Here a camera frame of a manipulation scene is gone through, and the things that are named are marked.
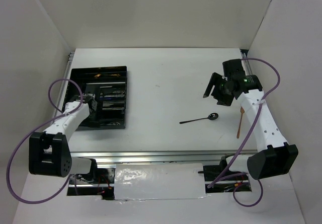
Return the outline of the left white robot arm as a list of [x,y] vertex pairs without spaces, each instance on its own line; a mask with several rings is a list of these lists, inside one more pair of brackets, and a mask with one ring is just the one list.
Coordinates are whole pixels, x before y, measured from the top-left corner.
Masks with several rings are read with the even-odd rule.
[[29,172],[34,175],[66,177],[81,175],[88,183],[99,178],[94,159],[72,157],[68,142],[82,122],[87,127],[99,127],[101,110],[99,91],[90,90],[75,95],[65,104],[63,116],[43,132],[29,137]]

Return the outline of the gold spoon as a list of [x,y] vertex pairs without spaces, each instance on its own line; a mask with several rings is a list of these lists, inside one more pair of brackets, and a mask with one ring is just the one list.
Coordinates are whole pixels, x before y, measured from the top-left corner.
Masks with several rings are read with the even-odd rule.
[[108,78],[108,77],[113,77],[113,78],[119,78],[122,77],[121,74],[119,73],[114,73],[114,74],[110,74],[110,73],[98,73],[94,76],[94,78]]

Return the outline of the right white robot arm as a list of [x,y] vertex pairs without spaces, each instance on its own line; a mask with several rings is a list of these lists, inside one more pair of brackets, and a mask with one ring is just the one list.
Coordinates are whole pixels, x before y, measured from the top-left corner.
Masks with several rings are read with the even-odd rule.
[[225,180],[237,172],[250,174],[255,180],[289,173],[298,156],[298,148],[289,144],[280,132],[266,103],[256,75],[247,75],[242,59],[223,62],[223,75],[214,72],[204,93],[213,96],[218,105],[230,106],[237,100],[251,127],[234,156],[226,158],[219,173]]

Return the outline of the black spoon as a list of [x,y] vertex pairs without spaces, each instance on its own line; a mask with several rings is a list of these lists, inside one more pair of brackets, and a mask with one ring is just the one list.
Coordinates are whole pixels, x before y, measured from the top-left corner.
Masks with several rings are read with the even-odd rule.
[[213,121],[213,120],[216,120],[218,117],[219,117],[219,114],[218,113],[211,113],[207,117],[193,119],[193,120],[187,120],[187,121],[181,121],[181,122],[179,122],[179,124],[186,124],[186,123],[190,123],[190,122],[194,122],[194,121],[199,121],[199,120],[205,120],[205,119],[208,119],[208,120]]

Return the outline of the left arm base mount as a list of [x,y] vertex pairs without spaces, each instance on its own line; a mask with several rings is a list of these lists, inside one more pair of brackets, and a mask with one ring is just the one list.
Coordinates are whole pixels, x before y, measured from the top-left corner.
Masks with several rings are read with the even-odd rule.
[[116,168],[98,168],[94,177],[77,174],[69,180],[67,196],[98,196],[114,200]]

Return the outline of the silver ornate fork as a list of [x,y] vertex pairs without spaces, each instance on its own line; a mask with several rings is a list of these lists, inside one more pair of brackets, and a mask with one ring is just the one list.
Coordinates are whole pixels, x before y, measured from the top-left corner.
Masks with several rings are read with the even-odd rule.
[[102,126],[123,126],[123,121],[102,121],[100,123]]

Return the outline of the copper fork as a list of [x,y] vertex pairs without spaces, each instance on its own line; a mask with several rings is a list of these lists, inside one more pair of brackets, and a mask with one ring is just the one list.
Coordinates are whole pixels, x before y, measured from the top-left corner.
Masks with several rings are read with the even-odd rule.
[[243,109],[243,107],[241,107],[240,108],[240,120],[239,120],[238,130],[237,130],[237,134],[236,134],[237,139],[239,139],[239,137],[240,137],[240,130],[241,130],[241,126],[242,126],[244,113],[245,113],[245,110]]

